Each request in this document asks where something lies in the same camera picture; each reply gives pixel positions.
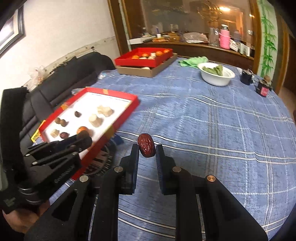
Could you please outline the left hand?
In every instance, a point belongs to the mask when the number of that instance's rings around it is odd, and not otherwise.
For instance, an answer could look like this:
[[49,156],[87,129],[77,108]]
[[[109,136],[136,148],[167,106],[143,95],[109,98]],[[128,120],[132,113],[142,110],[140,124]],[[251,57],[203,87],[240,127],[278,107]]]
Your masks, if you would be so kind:
[[3,215],[14,231],[26,233],[49,207],[50,202],[47,200],[39,207],[37,213],[26,209],[16,209],[9,214],[3,211]]

